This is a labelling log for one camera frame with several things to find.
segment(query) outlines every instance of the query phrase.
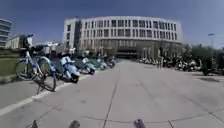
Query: parked motorcycle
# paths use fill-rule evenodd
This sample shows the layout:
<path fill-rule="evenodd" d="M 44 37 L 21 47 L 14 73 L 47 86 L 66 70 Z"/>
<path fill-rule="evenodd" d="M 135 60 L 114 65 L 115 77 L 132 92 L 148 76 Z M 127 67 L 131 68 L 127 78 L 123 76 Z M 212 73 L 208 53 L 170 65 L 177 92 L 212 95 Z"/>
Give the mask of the parked motorcycle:
<path fill-rule="evenodd" d="M 57 77 L 65 78 L 71 82 L 78 83 L 80 73 L 74 65 L 74 61 L 70 59 L 70 54 L 59 55 L 61 68 L 57 68 Z"/>

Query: sky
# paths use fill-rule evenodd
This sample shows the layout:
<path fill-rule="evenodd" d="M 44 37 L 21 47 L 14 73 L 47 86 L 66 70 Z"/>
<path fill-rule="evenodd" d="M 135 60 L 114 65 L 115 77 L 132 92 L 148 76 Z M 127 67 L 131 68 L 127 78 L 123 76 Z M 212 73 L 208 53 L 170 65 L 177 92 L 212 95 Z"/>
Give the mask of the sky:
<path fill-rule="evenodd" d="M 64 20 L 92 16 L 149 16 L 177 20 L 184 41 L 224 46 L 223 0 L 0 0 L 0 18 L 11 35 L 34 34 L 34 42 L 62 41 Z"/>

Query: concrete pavement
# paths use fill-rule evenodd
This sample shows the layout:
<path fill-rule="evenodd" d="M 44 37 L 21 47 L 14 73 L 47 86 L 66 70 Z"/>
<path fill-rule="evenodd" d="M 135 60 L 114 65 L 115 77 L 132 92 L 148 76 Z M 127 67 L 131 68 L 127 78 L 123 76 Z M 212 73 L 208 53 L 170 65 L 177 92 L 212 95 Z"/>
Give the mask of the concrete pavement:
<path fill-rule="evenodd" d="M 40 128 L 72 120 L 81 128 L 134 128 L 141 118 L 147 128 L 223 128 L 223 78 L 202 77 L 124 61 L 0 117 L 0 127 L 25 128 L 36 119 Z"/>

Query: white building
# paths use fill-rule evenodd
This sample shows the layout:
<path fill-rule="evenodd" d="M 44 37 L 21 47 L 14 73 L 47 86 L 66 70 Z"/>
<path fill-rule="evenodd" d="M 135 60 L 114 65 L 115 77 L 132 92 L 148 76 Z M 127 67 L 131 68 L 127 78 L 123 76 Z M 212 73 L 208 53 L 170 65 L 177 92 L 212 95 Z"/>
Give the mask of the white building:
<path fill-rule="evenodd" d="M 153 17 L 108 16 L 67 19 L 63 42 L 66 47 L 79 49 L 147 47 L 155 49 L 183 43 L 181 23 Z"/>
<path fill-rule="evenodd" d="M 11 27 L 11 21 L 0 19 L 0 47 L 5 47 Z"/>

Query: road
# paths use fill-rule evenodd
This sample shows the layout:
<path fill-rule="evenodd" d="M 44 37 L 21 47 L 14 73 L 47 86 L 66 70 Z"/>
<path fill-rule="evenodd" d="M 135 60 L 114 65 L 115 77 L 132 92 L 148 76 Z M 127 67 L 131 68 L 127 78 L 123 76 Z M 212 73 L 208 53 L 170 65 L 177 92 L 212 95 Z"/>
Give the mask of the road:
<path fill-rule="evenodd" d="M 214 78 L 213 82 L 201 78 Z M 0 117 L 1 128 L 223 128 L 224 78 L 123 61 Z"/>

